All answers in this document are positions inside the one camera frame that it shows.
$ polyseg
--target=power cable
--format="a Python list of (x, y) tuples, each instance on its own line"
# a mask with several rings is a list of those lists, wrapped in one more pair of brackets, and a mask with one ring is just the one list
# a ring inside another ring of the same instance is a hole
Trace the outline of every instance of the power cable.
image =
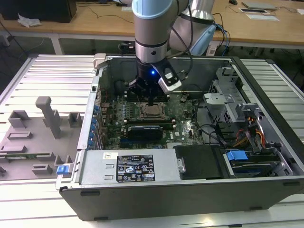
[(2, 27), (5, 29), (5, 31), (7, 31), (7, 33), (8, 33), (11, 37), (13, 37), (14, 41), (18, 44), (18, 46), (19, 46), (20, 49), (24, 52), (24, 54), (25, 54), (26, 56), (28, 56), (27, 53), (26, 53), (26, 51), (25, 51), (25, 50), (22, 48), (22, 46), (20, 45), (20, 43), (18, 43), (18, 41), (17, 41), (17, 40), (15, 39), (15, 37), (10, 33), (10, 31), (8, 31), (7, 28), (2, 24), (1, 20), (0, 20), (0, 24), (1, 24)]
[(100, 15), (100, 16), (99, 16), (99, 15), (98, 15), (96, 12), (94, 12), (89, 6), (86, 6), (86, 7), (88, 7), (88, 8), (91, 10), (91, 12), (94, 13), (94, 14), (96, 15), (97, 19), (98, 19), (98, 18), (101, 18), (101, 17), (117, 17), (117, 18), (120, 18), (120, 19), (122, 19), (122, 20), (125, 20), (126, 22), (129, 22), (129, 23), (134, 24), (134, 22), (129, 21), (129, 20), (127, 20), (127, 19), (124, 19), (124, 18), (122, 18), (122, 17), (119, 17), (119, 16), (117, 16), (117, 15)]

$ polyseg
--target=desk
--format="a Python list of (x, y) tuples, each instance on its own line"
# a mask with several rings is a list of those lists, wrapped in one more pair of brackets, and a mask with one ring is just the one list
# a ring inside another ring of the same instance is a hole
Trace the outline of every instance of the desk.
[[(275, 6), (304, 9), (304, 2), (282, 0), (255, 0), (269, 2)], [(259, 47), (259, 48), (288, 48), (304, 49), (304, 15), (292, 13), (285, 8), (275, 11), (280, 21), (251, 20), (245, 13), (235, 13), (243, 8), (241, 0), (234, 6), (227, 0), (216, 0), (213, 13), (219, 12), (223, 16), (224, 28), (231, 34), (231, 46)], [(43, 21), (42, 26), (26, 28), (17, 21), (1, 20), (4, 26), (14, 36), (44, 37), (52, 40), (56, 54), (63, 54), (60, 45), (61, 38), (99, 39), (99, 40), (134, 40), (134, 24), (115, 16), (96, 18), (96, 15), (116, 15), (128, 21), (133, 21), (132, 12), (122, 12), (122, 8), (111, 6), (77, 7), (77, 13), (70, 23)], [(0, 30), (0, 35), (7, 32)], [(222, 34), (217, 31), (210, 43), (208, 55), (214, 55), (214, 50), (222, 40)]]
[[(304, 141), (304, 94), (275, 64), (260, 59), (242, 61)], [(28, 59), (0, 95), (0, 141), (10, 127), (8, 117), (12, 110), (25, 110), (29, 117), (42, 116), (41, 110), (33, 111), (41, 95), (52, 98), (52, 108), (57, 109), (60, 116), (70, 111), (84, 115), (95, 75), (93, 69), (93, 56), (39, 55)], [(248, 89), (245, 93), (255, 103)], [(0, 181), (0, 227), (54, 228), (60, 224), (71, 228), (197, 228), (243, 224), (247, 228), (303, 228), (304, 191), (268, 210), (83, 222), (61, 198), (55, 182), (55, 179)]]
[[(276, 7), (288, 7), (304, 9), (304, 2), (282, 0), (255, 0), (267, 2)], [(226, 4), (226, 1), (216, 0), (212, 13), (220, 13), (223, 16), (224, 28), (231, 34), (231, 46), (258, 47), (258, 48), (287, 48), (304, 49), (304, 15), (292, 13), (285, 8), (280, 8), (269, 15), (274, 15), (280, 21), (251, 20), (238, 8), (245, 8), (238, 1), (238, 5)], [(219, 15), (214, 16), (220, 23)], [(215, 39), (211, 42), (211, 49), (219, 44)]]
[[(0, 19), (3, 25), (14, 36), (20, 37), (42, 37), (52, 40), (55, 53), (64, 54), (60, 45), (61, 38), (75, 39), (99, 39), (99, 40), (134, 40), (134, 24), (127, 22), (116, 16), (100, 17), (98, 15), (117, 15), (133, 22), (132, 12), (122, 12), (121, 7), (111, 6), (89, 6), (77, 7), (76, 15), (70, 23), (58, 23), (42, 21), (41, 26), (24, 27), (15, 20)], [(0, 35), (6, 36), (8, 33), (0, 26)]]

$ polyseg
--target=blue plastic latch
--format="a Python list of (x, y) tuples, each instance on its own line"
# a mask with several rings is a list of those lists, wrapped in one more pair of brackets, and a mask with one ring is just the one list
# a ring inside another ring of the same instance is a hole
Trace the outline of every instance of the blue plastic latch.
[(226, 153), (229, 161), (231, 160), (248, 160), (248, 157), (245, 151), (230, 151)]
[(68, 174), (68, 169), (69, 169), (68, 166), (60, 165), (60, 166), (58, 166), (56, 173), (57, 173), (57, 175), (65, 175), (65, 174)]

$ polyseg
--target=power supply label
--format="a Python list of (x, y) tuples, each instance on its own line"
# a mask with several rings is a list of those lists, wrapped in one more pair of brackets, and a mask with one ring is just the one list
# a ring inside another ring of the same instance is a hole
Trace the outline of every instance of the power supply label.
[(155, 181), (153, 155), (117, 156), (116, 181)]

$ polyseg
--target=metal bracket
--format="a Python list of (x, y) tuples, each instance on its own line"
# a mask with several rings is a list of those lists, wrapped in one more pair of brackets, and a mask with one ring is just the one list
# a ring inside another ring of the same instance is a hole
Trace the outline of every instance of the metal bracket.
[(204, 100), (210, 105), (225, 105), (234, 102), (230, 94), (204, 94)]
[(255, 110), (259, 109), (257, 104), (248, 103), (248, 104), (238, 104), (236, 106), (237, 119), (242, 120), (245, 118), (245, 113), (248, 116), (255, 115)]
[(217, 70), (217, 77), (219, 82), (235, 84), (238, 79), (238, 74), (234, 68), (219, 68)]

